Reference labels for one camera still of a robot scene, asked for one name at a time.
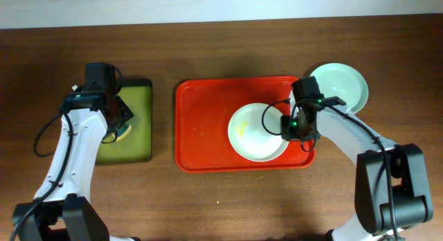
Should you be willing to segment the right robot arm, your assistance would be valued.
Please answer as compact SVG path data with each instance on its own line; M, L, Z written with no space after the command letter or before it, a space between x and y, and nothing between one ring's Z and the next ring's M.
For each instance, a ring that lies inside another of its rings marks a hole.
M325 240L400 240L400 231L432 220L424 153L417 145L380 135L341 98L325 97L314 77L293 82L290 99L291 113L281 118L282 139L312 152L325 137L356 166L355 214L326 232Z

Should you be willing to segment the light green plate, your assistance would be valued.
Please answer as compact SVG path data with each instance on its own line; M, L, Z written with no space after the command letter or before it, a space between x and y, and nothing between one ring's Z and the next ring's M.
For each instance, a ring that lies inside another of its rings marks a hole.
M362 110L368 101L368 84L351 66L341 63L323 64L315 68L310 77L315 77L320 92L326 98L339 97L354 114Z

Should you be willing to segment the white plate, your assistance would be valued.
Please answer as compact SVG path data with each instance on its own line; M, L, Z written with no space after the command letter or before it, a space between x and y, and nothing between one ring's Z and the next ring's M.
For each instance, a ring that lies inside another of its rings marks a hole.
M279 157L289 146L278 132L282 112L264 103L239 108L228 123L228 140L240 156L249 161L266 162Z

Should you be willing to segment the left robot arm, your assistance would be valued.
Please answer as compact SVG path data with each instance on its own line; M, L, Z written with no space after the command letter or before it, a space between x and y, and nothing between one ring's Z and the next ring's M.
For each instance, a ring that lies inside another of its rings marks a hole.
M99 62L85 66L85 84L61 104L60 138L44 182L29 203L12 216L11 240L113 240L90 202L91 179L99 147L133 113L119 97L121 71Z

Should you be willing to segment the green and yellow sponge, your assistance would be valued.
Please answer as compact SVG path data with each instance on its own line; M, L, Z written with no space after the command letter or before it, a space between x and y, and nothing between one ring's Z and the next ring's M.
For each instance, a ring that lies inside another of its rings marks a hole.
M132 126L130 124L124 124L122 127L119 127L114 132L115 141L120 141L125 138L132 130Z

